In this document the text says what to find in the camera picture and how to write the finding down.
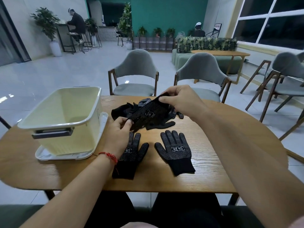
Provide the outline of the person's right hand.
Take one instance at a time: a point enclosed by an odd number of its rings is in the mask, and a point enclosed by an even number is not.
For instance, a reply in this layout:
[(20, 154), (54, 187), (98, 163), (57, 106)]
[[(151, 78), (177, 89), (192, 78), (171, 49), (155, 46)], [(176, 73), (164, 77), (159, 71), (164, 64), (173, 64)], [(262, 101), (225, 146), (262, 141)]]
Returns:
[(165, 92), (168, 92), (169, 96), (179, 95), (183, 98), (184, 106), (173, 106), (176, 111), (188, 116), (196, 123), (206, 120), (208, 108), (189, 85), (172, 86)]

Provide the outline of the black dotted work glove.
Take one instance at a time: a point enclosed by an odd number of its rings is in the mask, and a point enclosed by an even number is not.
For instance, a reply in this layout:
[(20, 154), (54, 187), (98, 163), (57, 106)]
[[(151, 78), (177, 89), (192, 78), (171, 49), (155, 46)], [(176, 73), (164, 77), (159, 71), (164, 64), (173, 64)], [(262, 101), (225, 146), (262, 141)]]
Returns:
[(175, 130), (161, 132), (163, 145), (159, 142), (154, 147), (160, 157), (170, 166), (174, 176), (180, 174), (194, 174), (195, 168), (192, 165), (192, 152), (183, 133)]
[(134, 179), (136, 169), (149, 148), (149, 143), (143, 143), (139, 148), (140, 138), (140, 133), (129, 132), (128, 145), (114, 167), (112, 172), (113, 179)]
[(170, 107), (169, 104), (159, 101), (159, 98), (163, 96), (169, 96), (169, 93), (165, 92), (159, 95), (127, 117), (133, 122), (130, 131), (136, 132), (150, 123), (159, 124), (166, 118), (169, 114)]

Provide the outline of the person's right forearm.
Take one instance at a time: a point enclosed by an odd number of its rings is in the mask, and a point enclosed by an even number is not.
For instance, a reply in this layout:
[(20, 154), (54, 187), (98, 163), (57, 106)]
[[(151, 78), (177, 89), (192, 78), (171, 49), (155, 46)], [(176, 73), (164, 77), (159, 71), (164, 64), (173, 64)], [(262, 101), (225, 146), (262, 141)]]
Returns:
[(204, 107), (185, 113), (204, 131), (238, 194), (265, 228), (304, 228), (304, 183)]

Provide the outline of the pile of black gloves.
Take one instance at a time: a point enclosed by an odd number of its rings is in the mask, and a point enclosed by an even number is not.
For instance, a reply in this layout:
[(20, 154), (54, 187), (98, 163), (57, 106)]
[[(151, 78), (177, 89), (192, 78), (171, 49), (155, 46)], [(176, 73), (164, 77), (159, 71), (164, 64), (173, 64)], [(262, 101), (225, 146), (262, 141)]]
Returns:
[[(113, 120), (116, 120), (118, 117), (125, 117), (127, 118), (129, 115), (137, 111), (140, 107), (142, 107), (145, 103), (150, 102), (151, 98), (142, 99), (139, 101), (138, 104), (136, 103), (126, 103), (116, 109), (113, 109), (111, 112), (111, 116)], [(172, 127), (175, 125), (174, 121), (170, 121), (171, 119), (174, 119), (176, 116), (178, 116), (180, 119), (184, 118), (184, 115), (178, 111), (175, 110), (175, 108), (172, 105), (169, 105), (170, 111), (169, 114), (166, 116), (165, 119), (161, 123), (153, 124), (150, 123), (145, 128), (146, 130), (152, 130), (152, 129), (167, 129), (169, 127)]]

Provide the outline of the white plastic basket lid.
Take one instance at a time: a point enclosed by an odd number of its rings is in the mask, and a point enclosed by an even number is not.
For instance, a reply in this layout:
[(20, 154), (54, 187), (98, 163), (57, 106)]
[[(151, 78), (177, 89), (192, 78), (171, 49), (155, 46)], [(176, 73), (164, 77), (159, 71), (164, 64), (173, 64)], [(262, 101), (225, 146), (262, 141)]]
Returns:
[(106, 112), (102, 112), (98, 140), (94, 143), (95, 146), (92, 150), (86, 152), (63, 154), (56, 156), (51, 154), (46, 148), (40, 145), (40, 147), (35, 152), (36, 159), (38, 159), (39, 161), (56, 161), (56, 160), (84, 160), (89, 158), (91, 155), (93, 155), (94, 151), (97, 148), (97, 145), (101, 139), (104, 128), (106, 126), (107, 120), (108, 120), (108, 114)]

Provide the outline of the grey upholstered wooden chair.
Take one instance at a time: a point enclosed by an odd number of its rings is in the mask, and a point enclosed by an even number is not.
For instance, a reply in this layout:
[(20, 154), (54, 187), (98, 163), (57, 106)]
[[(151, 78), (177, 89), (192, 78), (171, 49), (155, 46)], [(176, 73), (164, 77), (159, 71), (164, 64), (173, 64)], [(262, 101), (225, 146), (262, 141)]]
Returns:
[(217, 84), (221, 87), (219, 93), (209, 89), (192, 88), (196, 94), (205, 100), (225, 103), (232, 81), (224, 74), (217, 63), (216, 58), (209, 53), (196, 53), (180, 69), (174, 77), (174, 86), (178, 81), (198, 79)]
[(304, 97), (304, 84), (297, 86), (288, 83), (279, 83), (281, 76), (296, 77), (304, 80), (304, 65), (297, 55), (290, 52), (279, 53), (275, 56), (269, 68), (270, 72), (265, 73), (264, 81), (258, 87), (253, 99), (245, 108), (247, 111), (264, 90), (269, 90), (268, 99), (259, 120), (260, 122), (264, 120), (273, 95)]
[[(154, 86), (139, 83), (118, 84), (117, 78), (146, 76), (155, 80)], [(109, 92), (116, 96), (156, 96), (159, 72), (150, 53), (144, 49), (129, 52), (124, 61), (108, 71)]]

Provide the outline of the cream plastic basket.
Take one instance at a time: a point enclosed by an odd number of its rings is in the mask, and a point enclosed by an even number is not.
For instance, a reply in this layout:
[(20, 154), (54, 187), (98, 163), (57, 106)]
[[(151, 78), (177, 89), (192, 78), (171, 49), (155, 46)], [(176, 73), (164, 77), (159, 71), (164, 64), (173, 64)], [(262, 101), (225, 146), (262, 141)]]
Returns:
[(71, 87), (54, 91), (18, 127), (31, 133), (52, 155), (95, 149), (102, 123), (100, 87)]

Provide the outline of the black sign stand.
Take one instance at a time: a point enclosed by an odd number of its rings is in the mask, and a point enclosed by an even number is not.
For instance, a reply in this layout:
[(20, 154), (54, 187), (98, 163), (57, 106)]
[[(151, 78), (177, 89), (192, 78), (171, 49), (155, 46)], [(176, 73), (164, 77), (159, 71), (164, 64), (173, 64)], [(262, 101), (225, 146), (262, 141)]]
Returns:
[(207, 33), (205, 37), (218, 38), (221, 28), (222, 23), (215, 24), (213, 30), (210, 33)]

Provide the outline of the tall green potted plant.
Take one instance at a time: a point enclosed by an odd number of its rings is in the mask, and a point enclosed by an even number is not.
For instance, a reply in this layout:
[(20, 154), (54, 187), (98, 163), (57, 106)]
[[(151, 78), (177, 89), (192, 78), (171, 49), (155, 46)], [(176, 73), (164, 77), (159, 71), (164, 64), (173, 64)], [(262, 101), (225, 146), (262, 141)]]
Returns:
[(132, 11), (131, 11), (131, 3), (125, 3), (124, 11), (122, 16), (120, 17), (120, 21), (118, 23), (118, 28), (120, 31), (120, 35), (125, 37), (127, 40), (125, 42), (125, 46), (127, 50), (133, 49), (133, 28), (132, 28)]

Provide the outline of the black bar stool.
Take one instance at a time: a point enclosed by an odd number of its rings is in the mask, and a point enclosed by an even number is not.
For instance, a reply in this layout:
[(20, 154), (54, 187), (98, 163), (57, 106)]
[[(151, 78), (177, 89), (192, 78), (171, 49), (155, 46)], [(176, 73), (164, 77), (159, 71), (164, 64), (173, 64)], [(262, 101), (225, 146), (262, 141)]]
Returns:
[(87, 38), (86, 34), (78, 34), (76, 32), (69, 32), (67, 35), (70, 38), (70, 45), (67, 47), (70, 47), (71, 50), (68, 51), (69, 53), (76, 53), (77, 49), (76, 46), (78, 46), (78, 50), (82, 53), (85, 53), (87, 51), (92, 50), (92, 44)]
[(102, 43), (98, 34), (98, 27), (97, 28), (88, 28), (89, 38), (91, 42), (92, 48), (102, 48)]

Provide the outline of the person's black trousers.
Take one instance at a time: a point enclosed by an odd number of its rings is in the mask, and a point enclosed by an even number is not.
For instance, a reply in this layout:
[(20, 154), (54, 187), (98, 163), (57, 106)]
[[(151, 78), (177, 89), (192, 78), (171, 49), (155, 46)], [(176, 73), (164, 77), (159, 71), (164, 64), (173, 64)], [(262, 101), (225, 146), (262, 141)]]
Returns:
[(102, 191), (84, 228), (223, 228), (215, 193), (158, 193), (140, 218), (126, 192)]

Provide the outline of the dark high table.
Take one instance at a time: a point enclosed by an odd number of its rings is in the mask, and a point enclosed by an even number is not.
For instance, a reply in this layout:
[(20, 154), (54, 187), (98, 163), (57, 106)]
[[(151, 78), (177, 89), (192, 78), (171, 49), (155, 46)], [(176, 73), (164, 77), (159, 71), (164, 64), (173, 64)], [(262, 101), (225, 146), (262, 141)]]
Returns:
[(74, 38), (70, 35), (70, 28), (66, 23), (56, 25), (59, 45), (64, 53), (76, 53)]

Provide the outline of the white framed window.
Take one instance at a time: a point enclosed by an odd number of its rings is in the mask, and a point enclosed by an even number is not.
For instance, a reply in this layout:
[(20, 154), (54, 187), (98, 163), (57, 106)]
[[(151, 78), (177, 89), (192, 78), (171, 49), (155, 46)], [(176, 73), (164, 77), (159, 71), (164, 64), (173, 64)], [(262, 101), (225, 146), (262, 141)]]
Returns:
[(304, 51), (304, 0), (243, 0), (233, 37), (253, 46)]

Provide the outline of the large leafy potted plant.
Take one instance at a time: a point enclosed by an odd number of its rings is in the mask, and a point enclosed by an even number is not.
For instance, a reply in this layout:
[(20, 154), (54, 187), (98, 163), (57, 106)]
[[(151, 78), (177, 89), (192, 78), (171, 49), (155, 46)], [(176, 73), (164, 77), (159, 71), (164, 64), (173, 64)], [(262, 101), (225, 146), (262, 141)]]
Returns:
[(35, 13), (30, 16), (34, 19), (35, 24), (41, 28), (41, 31), (53, 42), (56, 38), (57, 24), (60, 23), (58, 16), (46, 7), (37, 8)]

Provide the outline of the wooden chair frame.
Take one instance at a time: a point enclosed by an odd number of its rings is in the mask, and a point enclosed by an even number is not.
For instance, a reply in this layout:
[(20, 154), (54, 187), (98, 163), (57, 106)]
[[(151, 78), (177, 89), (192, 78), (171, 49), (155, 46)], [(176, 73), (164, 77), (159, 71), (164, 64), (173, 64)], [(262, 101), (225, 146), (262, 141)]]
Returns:
[[(280, 138), (279, 140), (282, 141), (283, 139), (285, 139), (288, 135), (290, 135), (292, 132), (294, 132), (299, 126), (301, 126), (304, 123), (304, 108), (296, 122), (296, 124), (294, 126), (292, 126), (289, 130), (287, 130), (287, 132), (285, 132)], [(287, 155), (292, 157), (293, 159), (299, 161), (300, 163), (302, 163), (304, 165), (304, 157), (286, 149)]]

